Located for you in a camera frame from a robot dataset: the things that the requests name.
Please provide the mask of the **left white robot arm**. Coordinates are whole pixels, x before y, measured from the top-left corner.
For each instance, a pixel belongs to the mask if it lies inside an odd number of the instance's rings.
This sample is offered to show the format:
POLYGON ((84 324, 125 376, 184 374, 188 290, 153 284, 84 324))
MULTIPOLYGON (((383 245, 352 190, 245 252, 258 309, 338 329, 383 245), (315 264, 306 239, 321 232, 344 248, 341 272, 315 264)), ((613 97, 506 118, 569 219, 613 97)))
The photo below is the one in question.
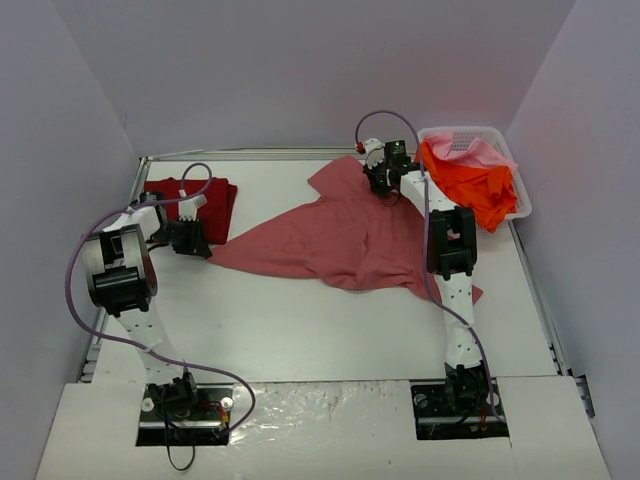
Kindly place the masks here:
POLYGON ((201 406, 201 393, 188 368, 170 363, 177 357, 159 311, 153 303, 158 293, 157 275, 148 241, 168 244, 182 255, 209 258, 198 210, 203 194, 179 191, 179 217, 170 220, 163 195, 146 192, 110 225, 91 234, 82 249, 88 292, 93 303, 106 310, 138 344, 146 371, 143 409, 156 415, 185 419, 201 406))

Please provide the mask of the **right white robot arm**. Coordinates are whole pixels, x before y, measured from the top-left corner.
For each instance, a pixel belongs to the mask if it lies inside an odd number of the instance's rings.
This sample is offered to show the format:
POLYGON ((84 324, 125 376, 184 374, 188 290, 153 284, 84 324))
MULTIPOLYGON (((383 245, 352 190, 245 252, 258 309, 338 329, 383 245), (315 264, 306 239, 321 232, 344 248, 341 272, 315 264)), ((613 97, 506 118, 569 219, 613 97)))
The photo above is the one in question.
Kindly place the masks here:
POLYGON ((426 161, 414 162, 402 140, 382 143, 371 138, 356 143, 365 157, 363 172, 378 196, 397 193, 424 216, 425 275, 438 290, 429 297, 444 311, 445 380, 443 398, 465 420, 489 394, 486 356, 473 329, 473 271, 477 236, 472 209, 450 200, 437 186, 426 161))

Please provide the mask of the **salmon pink t-shirt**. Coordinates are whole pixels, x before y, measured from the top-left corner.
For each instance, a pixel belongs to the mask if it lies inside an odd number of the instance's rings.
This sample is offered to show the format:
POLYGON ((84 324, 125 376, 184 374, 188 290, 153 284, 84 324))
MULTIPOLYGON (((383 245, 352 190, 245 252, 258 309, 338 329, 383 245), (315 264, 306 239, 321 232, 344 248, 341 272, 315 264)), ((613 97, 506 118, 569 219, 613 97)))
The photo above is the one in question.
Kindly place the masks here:
POLYGON ((320 279, 344 290, 405 287, 431 300, 440 292, 423 272, 424 218, 403 199, 375 196, 352 156, 338 158, 308 180, 319 197, 218 246, 211 263, 242 272, 320 279))

